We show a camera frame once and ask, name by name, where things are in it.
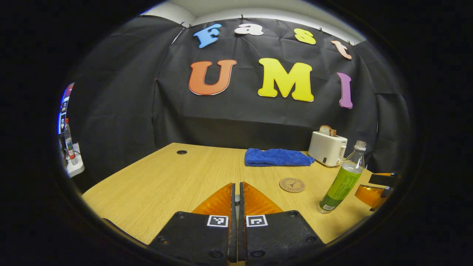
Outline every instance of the coaster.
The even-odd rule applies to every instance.
[[[296,178],[285,178],[279,181],[279,186],[291,193],[299,193],[304,191],[306,185],[299,179]]]

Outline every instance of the folded towel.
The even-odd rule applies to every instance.
[[[262,151],[250,148],[245,153],[246,166],[309,166],[314,161],[314,158],[304,155],[300,151],[289,151],[285,149]]]

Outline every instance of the white toaster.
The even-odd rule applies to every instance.
[[[308,155],[322,164],[332,167],[340,165],[347,148],[347,138],[312,132]]]

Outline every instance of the bottle label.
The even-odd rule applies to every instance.
[[[327,195],[334,200],[343,200],[351,189],[355,186],[361,173],[351,173],[340,167],[337,177],[333,184],[330,186]]]
[[[72,138],[66,139],[66,146],[67,151],[69,153],[69,159],[74,159],[76,157],[76,154],[74,152],[74,148],[72,147]]]

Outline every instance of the plastic bottle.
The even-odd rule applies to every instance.
[[[76,165],[77,158],[76,153],[74,152],[74,148],[72,147],[72,137],[70,135],[70,126],[69,126],[69,118],[66,118],[66,128],[64,129],[64,138],[66,139],[66,147],[67,152],[69,153],[69,159],[72,165]]]
[[[357,141],[354,151],[342,161],[337,177],[328,189],[322,201],[317,204],[320,213],[331,213],[355,186],[365,168],[366,142]]]

